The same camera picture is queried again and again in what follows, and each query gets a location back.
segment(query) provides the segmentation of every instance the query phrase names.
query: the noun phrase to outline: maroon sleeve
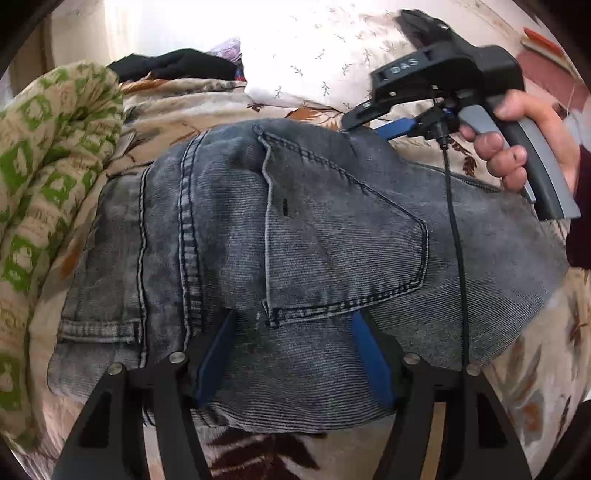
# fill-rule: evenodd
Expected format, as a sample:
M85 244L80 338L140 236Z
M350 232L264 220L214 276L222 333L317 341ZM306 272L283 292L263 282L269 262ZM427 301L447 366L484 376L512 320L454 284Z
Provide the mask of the maroon sleeve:
M575 199L581 209L581 218L570 222L566 256L572 267L591 270L591 154L583 146Z

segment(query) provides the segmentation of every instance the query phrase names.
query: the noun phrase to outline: logo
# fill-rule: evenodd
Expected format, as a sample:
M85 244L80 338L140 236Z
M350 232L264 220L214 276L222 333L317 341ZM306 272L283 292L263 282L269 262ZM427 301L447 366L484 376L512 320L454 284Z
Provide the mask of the logo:
M390 67L390 71L392 73L400 73L403 70L409 69L410 67L414 67L418 65L418 61L416 59L408 59L407 61L401 62L394 67Z

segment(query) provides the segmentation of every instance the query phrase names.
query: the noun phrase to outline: metal rivet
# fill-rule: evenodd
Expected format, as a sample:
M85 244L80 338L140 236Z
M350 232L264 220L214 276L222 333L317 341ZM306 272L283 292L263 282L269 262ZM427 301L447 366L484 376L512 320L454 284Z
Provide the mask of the metal rivet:
M416 353L407 353L404 355L404 363L408 365L416 365L421 361L421 357L419 357Z
M471 377L477 377L478 375L480 375L480 368L477 365L472 365L469 364L466 367L466 372L468 373L468 375L470 375Z
M170 363L172 364L181 364L184 362L185 358L186 355L183 352L174 352L170 354L168 360L170 360Z
M121 365L121 364L109 365L109 368L107 369L107 371L109 372L109 375L118 375L123 371L123 365Z

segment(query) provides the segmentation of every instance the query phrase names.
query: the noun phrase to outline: back pocket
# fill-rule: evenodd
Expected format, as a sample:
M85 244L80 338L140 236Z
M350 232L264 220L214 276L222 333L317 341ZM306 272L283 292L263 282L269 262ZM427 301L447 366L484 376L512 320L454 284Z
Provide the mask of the back pocket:
M267 149L265 302L272 322L333 316L421 286L424 221L326 158L267 132L259 140Z

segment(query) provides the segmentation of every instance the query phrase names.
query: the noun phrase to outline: green patterned blanket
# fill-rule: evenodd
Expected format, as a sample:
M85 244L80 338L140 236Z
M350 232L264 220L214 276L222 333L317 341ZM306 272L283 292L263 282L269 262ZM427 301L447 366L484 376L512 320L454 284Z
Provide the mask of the green patterned blanket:
M76 212L113 153L123 97L94 63L59 67L0 111L0 430L35 438L27 324Z

